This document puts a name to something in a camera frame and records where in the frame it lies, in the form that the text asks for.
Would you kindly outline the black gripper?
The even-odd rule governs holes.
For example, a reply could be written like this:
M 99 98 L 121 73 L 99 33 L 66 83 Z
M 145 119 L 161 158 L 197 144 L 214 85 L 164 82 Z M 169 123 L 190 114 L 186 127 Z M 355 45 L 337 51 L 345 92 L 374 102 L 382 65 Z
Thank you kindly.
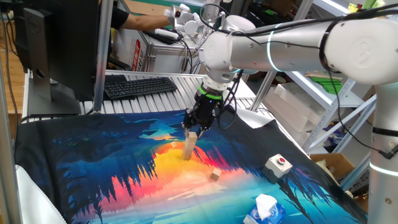
M 212 95 L 209 93 L 197 92 L 195 94 L 195 104 L 192 109 L 186 109 L 182 121 L 185 136 L 188 136 L 190 129 L 199 125 L 197 137 L 200 138 L 204 132 L 211 128 L 216 116 L 215 108 L 223 102 L 221 95 Z

